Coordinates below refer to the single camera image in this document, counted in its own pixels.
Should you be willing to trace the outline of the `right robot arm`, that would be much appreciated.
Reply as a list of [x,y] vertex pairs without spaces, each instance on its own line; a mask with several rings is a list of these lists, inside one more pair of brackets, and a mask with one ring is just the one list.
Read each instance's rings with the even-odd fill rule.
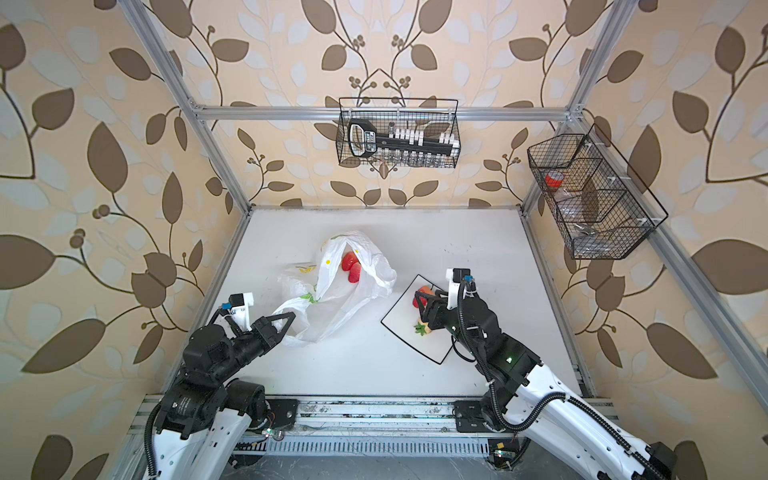
[[444,330],[468,350],[486,382],[480,414],[486,428],[521,434],[584,479],[671,479],[675,452],[618,427],[569,388],[498,317],[466,275],[448,290],[418,290],[419,327]]

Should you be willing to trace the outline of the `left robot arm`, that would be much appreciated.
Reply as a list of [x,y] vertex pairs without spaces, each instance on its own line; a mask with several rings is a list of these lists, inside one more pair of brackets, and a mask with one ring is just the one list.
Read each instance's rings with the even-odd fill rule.
[[173,384],[144,426],[146,479],[217,479],[243,436],[279,440],[296,422],[295,399],[269,402],[265,388],[238,378],[285,337],[292,312],[261,317],[233,334],[211,322],[192,333]]

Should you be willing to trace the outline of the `red fake apple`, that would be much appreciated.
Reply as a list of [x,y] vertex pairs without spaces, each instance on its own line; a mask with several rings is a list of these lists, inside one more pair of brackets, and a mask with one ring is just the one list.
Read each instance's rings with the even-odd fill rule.
[[434,292],[429,286],[422,286],[414,294],[412,304],[415,308],[425,309],[433,296]]

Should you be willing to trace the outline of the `white plastic bag fruit print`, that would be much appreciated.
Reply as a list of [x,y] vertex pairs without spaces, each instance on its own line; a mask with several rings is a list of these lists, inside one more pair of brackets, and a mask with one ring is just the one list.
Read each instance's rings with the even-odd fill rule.
[[[352,284],[341,268],[343,256],[353,251],[362,266],[360,281]],[[326,240],[314,259],[287,266],[278,277],[281,304],[277,314],[292,311],[296,318],[283,343],[299,347],[316,344],[347,324],[371,301],[389,296],[397,280],[383,252],[360,231]]]

